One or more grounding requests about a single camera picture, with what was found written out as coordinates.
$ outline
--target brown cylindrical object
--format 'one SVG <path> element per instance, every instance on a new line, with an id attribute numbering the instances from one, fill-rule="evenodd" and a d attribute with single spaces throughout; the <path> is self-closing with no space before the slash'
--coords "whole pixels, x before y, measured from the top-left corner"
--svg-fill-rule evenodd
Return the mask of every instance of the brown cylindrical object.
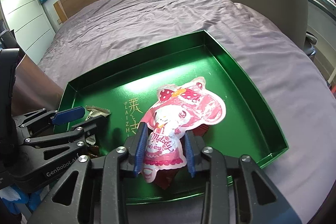
<path id="1" fill-rule="evenodd" d="M 58 109 L 63 90 L 25 55 L 16 68 L 12 115 L 46 108 Z"/>

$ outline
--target bed sheet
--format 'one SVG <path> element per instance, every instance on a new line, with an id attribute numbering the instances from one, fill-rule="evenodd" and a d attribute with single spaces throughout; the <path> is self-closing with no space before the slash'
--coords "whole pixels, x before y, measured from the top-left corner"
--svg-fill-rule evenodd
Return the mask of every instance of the bed sheet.
<path id="1" fill-rule="evenodd" d="M 198 30 L 228 50 L 275 114 L 290 148 L 265 171 L 307 223 L 336 180 L 336 100 L 310 59 L 258 12 L 229 0 L 100 0 L 63 24 L 39 66 L 65 88 L 120 55 Z M 130 208 L 130 223 L 199 223 L 202 199 L 143 206 Z"/>

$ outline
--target pink candy package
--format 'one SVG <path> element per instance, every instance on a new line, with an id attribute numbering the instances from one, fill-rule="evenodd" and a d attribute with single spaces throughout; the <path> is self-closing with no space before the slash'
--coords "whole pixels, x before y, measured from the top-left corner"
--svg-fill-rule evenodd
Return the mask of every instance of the pink candy package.
<path id="1" fill-rule="evenodd" d="M 158 101 L 146 112 L 141 122 L 153 130 L 150 134 L 142 175 L 153 182 L 159 170 L 186 165 L 180 138 L 187 130 L 201 124 L 217 124 L 226 114 L 224 101 L 205 88 L 204 77 L 182 86 L 163 85 L 157 89 Z"/>

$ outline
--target blue gripper pad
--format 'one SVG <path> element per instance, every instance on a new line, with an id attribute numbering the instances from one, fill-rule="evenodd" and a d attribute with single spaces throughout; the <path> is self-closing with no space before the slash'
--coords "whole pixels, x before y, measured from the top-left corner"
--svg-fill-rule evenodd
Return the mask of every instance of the blue gripper pad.
<path id="1" fill-rule="evenodd" d="M 137 134 L 141 134 L 138 146 L 136 148 L 135 157 L 134 157 L 134 175 L 137 177 L 141 171 L 143 158 L 145 157 L 146 151 L 146 143 L 148 138 L 148 127 L 145 125 L 142 128 L 141 132 L 137 132 Z"/>
<path id="2" fill-rule="evenodd" d="M 196 175 L 195 159 L 188 134 L 184 135 L 184 143 L 185 143 L 185 158 L 187 159 L 188 172 L 191 174 L 191 177 L 193 178 Z"/>
<path id="3" fill-rule="evenodd" d="M 61 124 L 65 124 L 83 118 L 84 115 L 85 115 L 85 108 L 82 106 L 78 106 L 71 109 L 56 112 L 54 117 L 51 119 L 51 123 L 60 126 Z"/>

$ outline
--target green tray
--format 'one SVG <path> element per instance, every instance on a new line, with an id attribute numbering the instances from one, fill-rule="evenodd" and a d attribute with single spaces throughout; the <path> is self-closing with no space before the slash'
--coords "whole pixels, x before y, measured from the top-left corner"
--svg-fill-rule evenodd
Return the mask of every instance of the green tray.
<path id="1" fill-rule="evenodd" d="M 182 85 L 197 76 L 203 76 L 206 88 L 226 104 L 224 120 L 204 135 L 207 145 L 229 156 L 251 155 L 260 167 L 288 149 L 256 86 L 206 31 L 141 48 L 90 70 L 68 83 L 59 110 L 86 105 L 111 110 L 108 130 L 96 136 L 101 154 L 106 155 L 136 132 L 144 113 L 157 101 L 157 87 Z M 65 129 L 56 128 L 55 132 Z M 205 177 L 192 179 L 182 168 L 167 190 L 147 184 L 141 175 L 125 179 L 124 189 L 128 204 L 176 200 L 203 194 Z"/>

